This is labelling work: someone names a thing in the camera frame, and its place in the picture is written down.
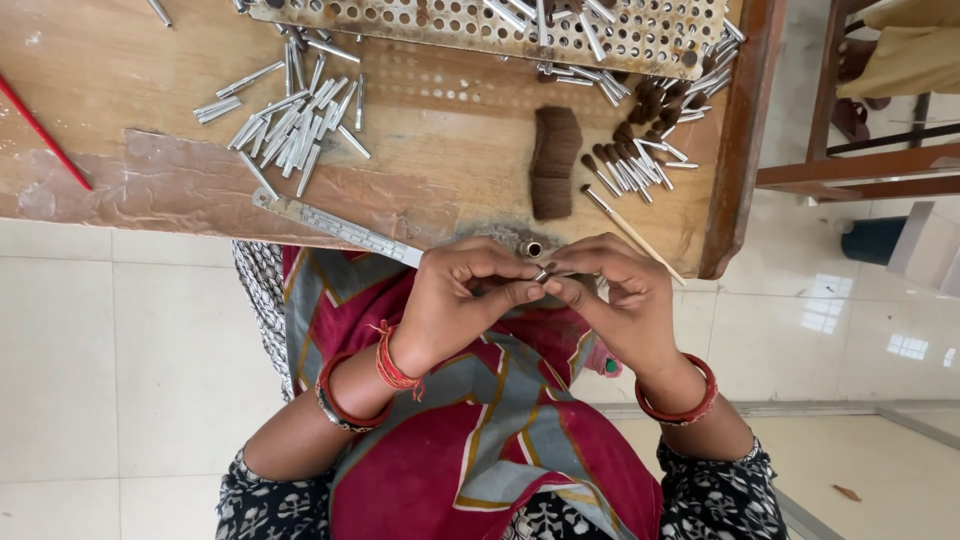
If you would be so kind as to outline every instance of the wooden table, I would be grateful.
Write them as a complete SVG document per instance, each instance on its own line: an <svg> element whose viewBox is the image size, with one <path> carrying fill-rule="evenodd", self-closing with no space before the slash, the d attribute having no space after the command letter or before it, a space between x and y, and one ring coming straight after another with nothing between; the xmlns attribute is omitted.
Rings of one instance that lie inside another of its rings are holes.
<svg viewBox="0 0 960 540"><path fill-rule="evenodd" d="M343 247L255 208L258 183L224 149L251 112L283 95L279 71L241 92L241 110L206 126L191 113L215 90L281 59L276 29L236 15L229 2L163 4L173 29L147 2L47 0L4 10L0 72L95 190L83 191L0 97L0 216ZM783 16L782 0L729 6L750 37L733 82L704 120L670 138L700 168L671 171L676 190L656 188L651 206L635 195L610 197L678 271L704 279L720 277L742 242L776 57L768 52ZM572 107L586 151L609 142L631 99L615 110L596 88L539 85L534 64L522 59L385 39L335 42L363 58L331 57L324 73L366 74L359 138L373 159L329 137L305 203L421 248L472 233L507 244L535 238L548 249L618 233L579 194L573 216L535 222L526 172L535 108ZM293 195L296 183L278 172L274 186ZM591 181L578 164L575 187Z"/></svg>

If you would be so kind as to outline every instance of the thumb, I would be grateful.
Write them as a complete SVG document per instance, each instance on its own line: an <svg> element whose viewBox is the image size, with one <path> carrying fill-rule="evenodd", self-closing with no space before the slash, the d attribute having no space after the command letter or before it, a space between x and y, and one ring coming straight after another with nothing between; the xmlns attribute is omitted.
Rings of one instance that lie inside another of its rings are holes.
<svg viewBox="0 0 960 540"><path fill-rule="evenodd" d="M603 328L604 323L610 320L610 306L576 280L552 277L543 289L580 313L594 329Z"/></svg>
<svg viewBox="0 0 960 540"><path fill-rule="evenodd" d="M543 298L543 286L537 282L512 282L476 299L477 305L491 321L519 306Z"/></svg>

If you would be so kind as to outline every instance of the red stick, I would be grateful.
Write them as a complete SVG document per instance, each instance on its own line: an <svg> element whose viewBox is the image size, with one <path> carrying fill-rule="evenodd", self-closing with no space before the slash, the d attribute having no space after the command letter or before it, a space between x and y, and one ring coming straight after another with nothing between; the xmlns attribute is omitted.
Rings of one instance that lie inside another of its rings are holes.
<svg viewBox="0 0 960 540"><path fill-rule="evenodd" d="M93 187L90 187L90 184L86 181L86 178L84 178L84 173L80 172L80 169L77 168L77 165L74 165L73 161L71 161L70 158L64 154L63 150L60 148L54 138L43 129L43 126L41 126L39 122L36 121L36 118L34 118L34 116L30 113L30 110L27 109L27 106L20 101L19 97L17 97L16 92L13 91L13 88L11 88L10 85L7 84L7 81L4 80L2 74L0 74L0 91L3 91L3 93L7 96L7 99L9 99L11 103L13 103L13 106L20 111L20 114L27 119L30 127L34 128L34 131L36 131L37 135L40 135L40 138L43 139L43 142L47 144L47 147L49 147L50 150L52 150L60 160L60 162L63 163L63 166L66 167L66 170L70 171L70 174L77 179L77 182L79 182L80 185L82 185L87 191L92 191Z"/></svg>

